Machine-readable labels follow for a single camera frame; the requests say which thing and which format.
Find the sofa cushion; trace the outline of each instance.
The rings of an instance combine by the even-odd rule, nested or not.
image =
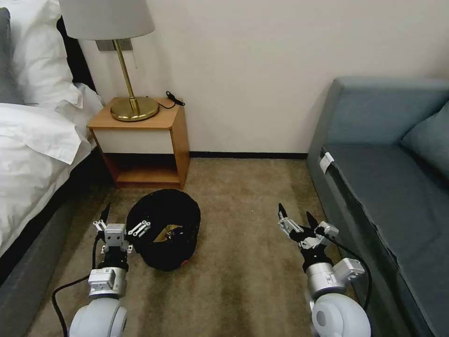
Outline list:
[[[411,129],[401,144],[449,179],[449,102]]]
[[[401,146],[326,145],[429,328],[447,332],[449,186]]]

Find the nightstand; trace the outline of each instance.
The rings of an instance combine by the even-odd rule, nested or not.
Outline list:
[[[167,98],[159,103],[172,106]],[[114,98],[89,122],[89,128],[117,188],[184,187],[190,162],[184,107],[160,108],[139,122],[112,118]]]

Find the black baseboard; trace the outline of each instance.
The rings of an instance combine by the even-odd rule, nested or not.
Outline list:
[[[239,158],[239,159],[306,159],[305,153],[272,152],[201,152],[190,151],[191,158]]]

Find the white tag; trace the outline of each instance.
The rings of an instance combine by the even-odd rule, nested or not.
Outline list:
[[[331,156],[331,154],[329,152],[326,152],[324,154],[323,159],[320,160],[319,162],[319,166],[321,167],[321,170],[323,171],[324,174],[326,174],[327,168],[329,167],[329,165],[331,165],[335,160],[333,159],[333,157]]]

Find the gray sofa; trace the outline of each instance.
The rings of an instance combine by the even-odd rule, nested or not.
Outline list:
[[[372,271],[375,337],[449,334],[449,183],[399,144],[448,100],[446,81],[337,78],[309,150],[327,219]],[[354,286],[364,302],[366,282]]]

